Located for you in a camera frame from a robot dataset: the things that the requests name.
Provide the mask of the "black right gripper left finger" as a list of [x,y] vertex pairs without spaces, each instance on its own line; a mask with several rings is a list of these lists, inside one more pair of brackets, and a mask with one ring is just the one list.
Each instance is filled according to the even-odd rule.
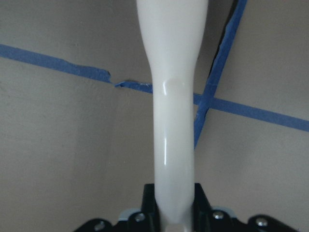
[[160,225],[160,215],[155,200],[155,185],[145,184],[143,189],[141,211],[150,216],[154,225]]

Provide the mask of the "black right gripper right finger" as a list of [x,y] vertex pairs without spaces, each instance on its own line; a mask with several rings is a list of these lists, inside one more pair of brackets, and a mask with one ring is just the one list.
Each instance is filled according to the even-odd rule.
[[212,210],[211,205],[200,183],[195,183],[193,203],[194,225],[205,225],[208,213]]

